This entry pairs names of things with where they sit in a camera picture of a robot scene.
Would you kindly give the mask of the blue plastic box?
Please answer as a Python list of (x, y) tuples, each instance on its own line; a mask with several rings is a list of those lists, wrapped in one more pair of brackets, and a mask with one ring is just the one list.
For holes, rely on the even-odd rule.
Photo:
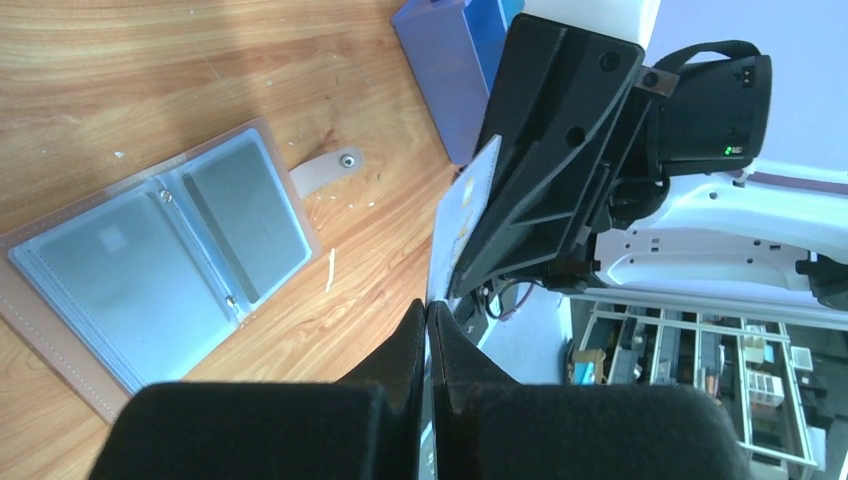
[(412, 0), (391, 18), (451, 163), (476, 150), (507, 30), (523, 1)]

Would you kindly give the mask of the grey card in right sleeve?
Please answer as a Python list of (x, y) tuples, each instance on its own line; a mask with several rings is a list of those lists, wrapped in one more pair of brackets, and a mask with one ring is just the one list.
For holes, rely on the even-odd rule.
[(248, 304), (264, 302), (313, 256), (256, 129), (195, 158), (180, 182)]

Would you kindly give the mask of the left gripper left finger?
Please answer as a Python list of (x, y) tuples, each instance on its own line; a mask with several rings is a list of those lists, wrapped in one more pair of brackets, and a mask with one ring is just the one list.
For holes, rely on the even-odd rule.
[(426, 309), (330, 383), (171, 382), (117, 417), (94, 479), (414, 479)]

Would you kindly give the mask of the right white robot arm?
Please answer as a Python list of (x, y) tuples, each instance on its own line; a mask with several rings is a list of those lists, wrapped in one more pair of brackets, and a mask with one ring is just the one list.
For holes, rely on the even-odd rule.
[(526, 1), (428, 295), (847, 308), (843, 1)]

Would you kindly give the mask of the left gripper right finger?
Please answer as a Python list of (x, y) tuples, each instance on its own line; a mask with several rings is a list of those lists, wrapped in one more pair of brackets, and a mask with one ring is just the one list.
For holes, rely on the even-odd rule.
[(728, 416), (690, 387), (522, 384), (428, 308), (440, 479), (747, 479)]

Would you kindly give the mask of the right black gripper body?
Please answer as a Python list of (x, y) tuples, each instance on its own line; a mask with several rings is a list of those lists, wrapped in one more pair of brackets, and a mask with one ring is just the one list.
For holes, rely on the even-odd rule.
[(773, 62), (754, 44), (724, 40), (674, 51), (654, 65), (677, 75), (651, 102), (633, 146), (596, 215), (596, 229), (625, 230), (655, 213), (675, 176), (740, 170), (760, 155)]

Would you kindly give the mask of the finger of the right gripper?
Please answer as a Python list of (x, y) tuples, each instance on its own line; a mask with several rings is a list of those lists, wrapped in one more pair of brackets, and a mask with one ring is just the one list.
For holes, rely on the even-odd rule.
[(646, 110), (633, 85), (644, 49), (527, 13), (507, 32), (480, 140), (501, 146), (488, 203), (449, 292), (501, 278), (552, 290), (599, 269), (578, 244), (609, 194)]

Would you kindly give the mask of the white printed credit card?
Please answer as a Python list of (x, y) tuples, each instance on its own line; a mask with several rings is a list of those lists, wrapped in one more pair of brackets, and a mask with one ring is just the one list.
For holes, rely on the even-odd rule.
[(438, 203), (426, 303), (448, 301), (459, 258), (488, 203), (502, 137), (494, 135), (455, 178)]

